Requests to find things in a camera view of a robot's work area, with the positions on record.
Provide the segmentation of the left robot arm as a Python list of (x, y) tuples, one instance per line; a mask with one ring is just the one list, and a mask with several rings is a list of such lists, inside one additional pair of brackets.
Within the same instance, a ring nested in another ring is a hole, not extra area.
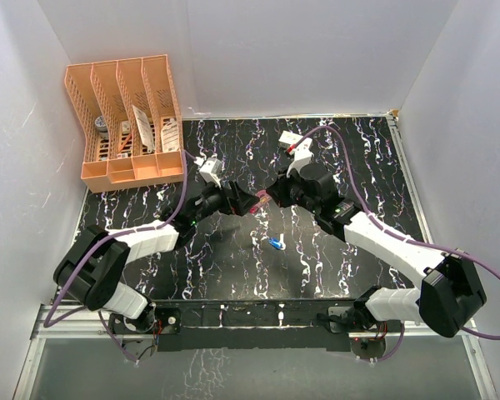
[(136, 332), (150, 330), (156, 319), (152, 301), (121, 281), (124, 268), (140, 258), (184, 247), (198, 223), (214, 213), (241, 217), (259, 202), (234, 181), (226, 187), (210, 182), (189, 199), (186, 191), (184, 187), (176, 207), (160, 220), (114, 231), (97, 225), (85, 228), (54, 271), (53, 281), (61, 288), (58, 299), (68, 294), (90, 311), (105, 309), (125, 318)]

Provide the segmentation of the blue key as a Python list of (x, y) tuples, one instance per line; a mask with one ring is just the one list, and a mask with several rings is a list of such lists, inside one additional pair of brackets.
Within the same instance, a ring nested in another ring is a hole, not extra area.
[(286, 248), (283, 234), (280, 234), (279, 237), (270, 237), (267, 241), (273, 248), (277, 250), (283, 251)]

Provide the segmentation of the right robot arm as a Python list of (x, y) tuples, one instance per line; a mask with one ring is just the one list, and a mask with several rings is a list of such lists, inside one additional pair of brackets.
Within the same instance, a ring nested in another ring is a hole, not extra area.
[(359, 202), (338, 194), (332, 174), (320, 164), (309, 163), (299, 171), (283, 169), (266, 192), (281, 208), (306, 209), (325, 233), (371, 253), (412, 283), (410, 289), (368, 289), (351, 308), (332, 318), (348, 332), (372, 331), (396, 320), (425, 323), (452, 338), (487, 301), (471, 261), (415, 246), (394, 228), (373, 223)]

